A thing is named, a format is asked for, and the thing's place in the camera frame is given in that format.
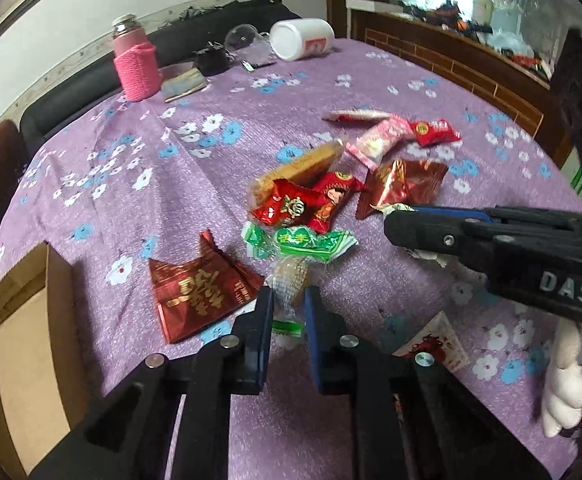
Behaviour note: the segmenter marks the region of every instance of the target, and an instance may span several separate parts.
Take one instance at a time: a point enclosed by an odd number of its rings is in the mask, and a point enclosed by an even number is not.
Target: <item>hand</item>
[[[582,324],[561,318],[542,395],[545,436],[574,428],[582,418]]]

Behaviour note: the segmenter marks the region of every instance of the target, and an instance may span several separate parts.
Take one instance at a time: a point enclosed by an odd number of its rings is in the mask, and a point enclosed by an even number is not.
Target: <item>white container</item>
[[[295,61],[330,51],[335,34],[331,25],[320,18],[301,18],[277,22],[271,27],[269,39],[276,56]]]

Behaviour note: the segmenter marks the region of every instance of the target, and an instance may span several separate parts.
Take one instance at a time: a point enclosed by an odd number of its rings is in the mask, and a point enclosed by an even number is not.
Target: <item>floral tablecloth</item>
[[[327,57],[241,67],[204,91],[164,104],[110,97],[49,140],[34,157],[0,228],[0,278],[42,240],[72,264],[75,309],[90,384],[106,394],[145,355],[175,358],[230,330],[232,319],[166,345],[147,258],[195,258],[200,231],[249,261],[240,230],[248,183],[280,162],[341,134],[323,112],[372,107],[412,120],[445,118],[451,145],[397,154],[449,164],[436,204],[548,206],[582,211],[558,168],[510,118],[455,84],[381,50],[337,40]],[[348,129],[356,135],[362,129]],[[349,155],[340,163],[364,180]],[[359,246],[326,267],[325,304],[353,332],[396,350],[443,310],[470,363],[456,376],[558,478],[572,441],[546,439],[537,420],[556,320],[500,300],[456,262],[414,260],[383,236],[382,218],[354,219],[357,198],[335,220]],[[232,401],[231,479],[351,478],[348,402],[321,397],[305,349],[273,339],[258,397]]]

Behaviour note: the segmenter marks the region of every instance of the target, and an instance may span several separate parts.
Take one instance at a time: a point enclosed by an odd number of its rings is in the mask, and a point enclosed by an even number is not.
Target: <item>cardboard box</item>
[[[0,280],[0,464],[8,475],[25,479],[87,408],[71,266],[42,243]]]

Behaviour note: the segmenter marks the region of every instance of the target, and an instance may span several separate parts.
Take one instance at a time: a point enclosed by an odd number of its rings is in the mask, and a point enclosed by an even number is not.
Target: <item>metal screw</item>
[[[494,240],[497,242],[502,242],[503,244],[510,244],[511,242],[515,242],[516,238],[509,235],[497,235],[494,237]]]
[[[340,337],[340,346],[344,346],[344,348],[355,348],[359,343],[360,339],[353,334],[345,334]]]
[[[236,335],[229,334],[220,338],[220,346],[222,348],[234,348],[240,344],[240,338]]]
[[[420,366],[427,367],[433,365],[436,360],[428,352],[418,352],[415,354],[415,362]]]
[[[164,364],[164,356],[162,354],[151,354],[146,357],[144,364],[149,368],[160,368]]]

